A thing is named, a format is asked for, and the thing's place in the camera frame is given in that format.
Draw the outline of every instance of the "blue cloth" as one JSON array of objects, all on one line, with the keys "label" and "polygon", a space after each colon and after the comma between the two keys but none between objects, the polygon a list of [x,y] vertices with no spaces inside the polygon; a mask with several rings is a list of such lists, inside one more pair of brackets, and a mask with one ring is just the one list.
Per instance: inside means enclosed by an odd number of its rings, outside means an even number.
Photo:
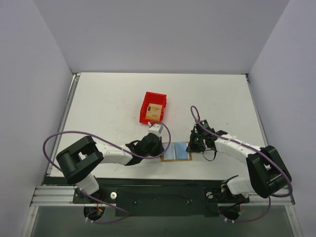
[{"label": "blue cloth", "polygon": [[[163,144],[163,148],[166,149],[168,144]],[[175,160],[175,159],[189,159],[189,153],[186,152],[186,142],[175,142],[171,143],[168,150],[163,154],[164,160]]]}]

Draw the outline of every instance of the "white enclosure wall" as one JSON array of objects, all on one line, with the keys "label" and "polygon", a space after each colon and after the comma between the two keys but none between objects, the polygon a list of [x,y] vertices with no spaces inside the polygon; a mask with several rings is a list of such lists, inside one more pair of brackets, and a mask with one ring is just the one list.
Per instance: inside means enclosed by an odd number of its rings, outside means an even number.
[{"label": "white enclosure wall", "polygon": [[0,236],[20,236],[72,79],[32,0],[0,0]]},{"label": "white enclosure wall", "polygon": [[73,72],[248,73],[288,0],[35,0]]},{"label": "white enclosure wall", "polygon": [[291,0],[249,74],[268,142],[292,178],[304,236],[316,236],[316,1]]}]

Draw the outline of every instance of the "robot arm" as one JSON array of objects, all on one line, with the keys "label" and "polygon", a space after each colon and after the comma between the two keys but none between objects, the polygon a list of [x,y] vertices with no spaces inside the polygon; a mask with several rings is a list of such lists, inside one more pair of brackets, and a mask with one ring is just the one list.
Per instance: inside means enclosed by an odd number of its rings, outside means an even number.
[{"label": "robot arm", "polygon": [[142,161],[142,158],[128,154],[123,149],[143,157],[161,154],[164,151],[160,137],[162,129],[161,124],[150,126],[148,134],[141,141],[121,145],[121,149],[95,142],[92,137],[85,136],[61,151],[56,159],[67,183],[76,184],[90,195],[99,190],[99,184],[91,174],[98,164],[115,163],[128,166]]},{"label": "robot arm", "polygon": [[258,151],[261,151],[268,156],[286,176],[291,180],[291,176],[286,169],[280,155],[273,146],[259,147],[253,146],[241,140],[235,139],[227,132],[222,130],[215,132],[213,128],[210,128],[207,121],[203,120],[200,124],[223,138],[211,135],[196,124],[191,131],[190,142],[187,147],[188,152],[203,152],[206,147],[216,152],[227,154],[240,162],[244,163],[248,167],[249,177],[232,177],[225,182],[225,187],[229,190],[231,195],[257,193],[263,198],[274,194],[284,186],[287,182],[280,172],[278,172],[269,162],[264,159],[259,153],[254,150],[244,147],[241,144],[245,144],[248,147],[252,147]]}]

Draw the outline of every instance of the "white table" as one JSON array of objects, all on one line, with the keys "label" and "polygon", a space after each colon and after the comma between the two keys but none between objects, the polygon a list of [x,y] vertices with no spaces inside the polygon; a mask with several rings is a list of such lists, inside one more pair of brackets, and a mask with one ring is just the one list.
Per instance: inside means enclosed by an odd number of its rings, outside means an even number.
[{"label": "white table", "polygon": [[[80,130],[99,135],[116,144],[139,140],[147,126],[139,123],[146,91],[167,95],[163,122],[172,142],[189,141],[194,120],[190,106],[199,109],[215,130],[224,130],[253,145],[264,146],[254,104],[244,75],[81,73],[64,130]],[[58,151],[82,136],[63,135]],[[167,132],[162,133],[167,142]],[[212,152],[205,153],[212,157]],[[241,162],[218,154],[206,161],[193,154],[192,161],[161,162],[143,160],[134,166],[102,164],[92,172],[97,178],[226,180],[248,176]],[[51,177],[63,174],[53,168]]]}]

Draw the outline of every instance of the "metal frame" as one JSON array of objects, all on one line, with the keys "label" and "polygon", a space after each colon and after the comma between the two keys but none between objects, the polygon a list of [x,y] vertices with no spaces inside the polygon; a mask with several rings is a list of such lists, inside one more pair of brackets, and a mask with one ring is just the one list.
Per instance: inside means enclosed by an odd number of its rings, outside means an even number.
[{"label": "metal frame", "polygon": [[[286,194],[288,189],[282,189],[277,194]],[[31,201],[31,206],[95,206],[96,204],[73,204],[75,186],[37,186]],[[250,203],[243,205],[266,206],[269,202],[257,194],[249,194]],[[271,205],[290,206],[292,200],[290,197],[277,198],[271,197]]]},{"label": "metal frame", "polygon": [[[72,79],[72,82],[70,84],[69,91],[68,91],[68,96],[67,96],[67,102],[66,102],[65,110],[64,110],[64,113],[63,113],[63,116],[62,116],[59,128],[58,128],[58,132],[61,132],[61,131],[64,130],[65,123],[67,121],[67,117],[68,117],[68,114],[69,114],[69,111],[70,111],[70,107],[71,107],[71,104],[73,102],[75,91],[76,91],[76,88],[77,88],[77,85],[78,85],[78,82],[79,82],[79,78],[80,78],[80,73],[76,73],[76,74],[73,75],[73,79]],[[57,155],[57,150],[58,150],[58,146],[59,146],[59,143],[60,143],[60,138],[61,138],[61,135],[56,136],[56,141],[55,141],[55,144],[54,144],[51,156],[50,156],[50,159],[52,161],[54,161],[54,159],[55,159],[55,157]],[[53,168],[52,164],[49,164],[49,166],[47,168],[47,172],[46,172],[47,175],[50,175],[52,168]]]},{"label": "metal frame", "polygon": [[30,206],[28,215],[24,223],[24,228],[21,233],[21,237],[31,236],[38,210],[38,206]]},{"label": "metal frame", "polygon": [[[73,101],[73,97],[75,95],[75,91],[77,88],[77,84],[80,78],[80,74],[74,74],[73,76],[73,80],[71,82],[71,86],[69,88],[69,92],[68,92],[68,97],[67,97],[67,102],[66,102],[66,106],[65,106],[65,110],[64,110],[64,114],[59,126],[58,131],[62,131],[65,127],[65,123],[71,108],[71,104]],[[264,133],[264,129],[261,123],[261,119],[259,116],[259,113],[257,111],[256,105],[254,103],[253,100],[253,96],[251,93],[251,89],[249,86],[249,82],[248,82],[248,87],[249,87],[249,91],[251,94],[251,98],[253,101],[253,105],[255,108],[255,112],[257,115],[257,119],[260,125],[260,129],[261,129],[261,133],[265,142],[265,145],[268,144],[267,138],[265,136]],[[54,160],[54,158],[56,157],[56,153],[58,150],[58,146],[60,143],[60,137],[61,136],[57,136],[56,138],[56,142],[54,144],[53,147],[53,151],[51,154],[51,159]],[[51,174],[51,170],[52,170],[52,165],[50,165],[47,169],[47,175],[44,178],[44,185],[43,186],[37,186],[31,201],[31,206],[29,209],[29,213],[24,225],[24,229],[22,231],[22,235],[23,237],[29,237],[31,236],[32,233],[32,229],[35,223],[35,219],[37,216],[37,212],[38,212],[38,208],[39,206],[87,206],[87,204],[73,204],[73,197],[74,197],[74,186],[67,186],[65,184],[65,181],[63,178],[59,178],[59,177],[50,177]],[[98,179],[98,181],[103,184],[103,185],[132,185],[131,183],[129,184],[129,179]],[[143,182],[142,184],[139,183],[138,185],[171,185],[171,184],[178,184],[181,185],[180,183],[192,183],[192,182],[198,182],[199,184],[203,184],[203,182],[210,182],[210,181],[205,181],[205,180],[138,180],[139,182]],[[282,189],[278,192],[278,194],[285,194],[288,192],[288,189]],[[267,205],[268,201],[266,199],[263,199],[261,197],[259,197],[256,194],[250,194],[249,195],[249,199],[250,199],[250,203],[245,203],[244,205],[255,205],[255,206],[261,206],[261,205]],[[292,227],[292,231],[295,237],[301,237],[302,236],[302,232],[300,229],[300,225],[296,216],[296,212],[294,209],[294,198],[293,196],[291,197],[287,197],[287,198],[275,198],[275,197],[271,197],[272,199],[272,205],[284,205],[286,208],[286,212],[287,212],[287,216],[289,219],[289,223]]]}]

